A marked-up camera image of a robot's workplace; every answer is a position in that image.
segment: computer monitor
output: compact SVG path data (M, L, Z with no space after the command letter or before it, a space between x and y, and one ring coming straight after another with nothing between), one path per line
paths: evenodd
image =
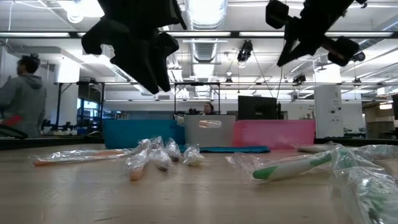
M238 96L238 120L278 119L276 98Z

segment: table surface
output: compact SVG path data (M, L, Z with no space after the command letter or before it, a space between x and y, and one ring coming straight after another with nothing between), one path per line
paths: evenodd
M351 223L341 200L331 202L329 174L259 184L231 167L229 154L203 154L205 167L150 164L131 182L125 159L32 167L29 155L102 145L59 146L0 152L1 223ZM258 154L267 159L293 151Z

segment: teal bin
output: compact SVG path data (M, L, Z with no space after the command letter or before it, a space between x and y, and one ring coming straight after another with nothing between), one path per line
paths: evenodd
M184 127L174 120L110 120L103 121L103 135L107 149L124 149L138 146L138 142L156 136L164 141L174 139L185 144Z

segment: red object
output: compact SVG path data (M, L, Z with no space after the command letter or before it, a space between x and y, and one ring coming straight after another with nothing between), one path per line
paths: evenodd
M292 144L312 145L315 120L241 120L235 122L235 147L267 146L293 149Z
M13 116L10 119L3 120L1 124L12 127L15 126L20 120L22 120L21 116Z

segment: person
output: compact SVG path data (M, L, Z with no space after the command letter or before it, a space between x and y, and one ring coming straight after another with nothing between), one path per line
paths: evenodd
M203 108L203 115L213 115L214 114L214 106L207 102Z
M22 56L17 63L18 76L9 79L0 88L3 119L18 117L12 128L26 133L28 138L40 137L40 126L45 116L47 90L42 79L34 75L39 65L39 55Z

